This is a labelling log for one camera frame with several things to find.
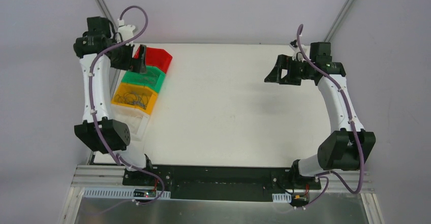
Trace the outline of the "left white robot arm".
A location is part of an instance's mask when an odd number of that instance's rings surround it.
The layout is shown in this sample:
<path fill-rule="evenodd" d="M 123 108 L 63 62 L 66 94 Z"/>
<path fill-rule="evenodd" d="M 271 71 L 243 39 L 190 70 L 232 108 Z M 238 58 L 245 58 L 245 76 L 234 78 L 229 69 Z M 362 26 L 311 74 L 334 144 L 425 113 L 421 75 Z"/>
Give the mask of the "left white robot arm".
<path fill-rule="evenodd" d="M 139 36 L 134 25 L 126 25 L 122 18 L 117 25 L 115 29 L 107 18 L 89 17 L 87 31 L 73 45 L 84 83 L 82 123 L 74 126 L 74 133 L 91 151 L 108 154 L 116 164 L 137 171 L 135 178 L 147 186 L 154 182 L 155 172 L 131 145 L 128 125 L 115 119 L 109 80 L 111 68 L 146 73 L 146 46 L 134 44 Z"/>

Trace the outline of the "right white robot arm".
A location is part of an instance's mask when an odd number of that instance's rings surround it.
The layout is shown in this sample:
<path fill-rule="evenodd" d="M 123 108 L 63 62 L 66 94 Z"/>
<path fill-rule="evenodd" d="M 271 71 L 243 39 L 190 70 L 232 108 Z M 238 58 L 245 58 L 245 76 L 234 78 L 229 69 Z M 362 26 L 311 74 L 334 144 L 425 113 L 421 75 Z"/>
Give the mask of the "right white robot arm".
<path fill-rule="evenodd" d="M 312 80 L 323 97 L 330 121 L 330 135 L 316 155 L 293 162 L 289 183 L 294 188 L 302 188 L 312 179 L 336 170 L 359 171 L 362 181 L 363 168 L 376 136 L 364 128 L 353 108 L 344 65 L 332 60 L 329 42 L 311 43 L 308 56 L 297 40 L 289 46 L 294 55 L 280 54 L 264 81 L 300 86 L 303 80 Z"/>

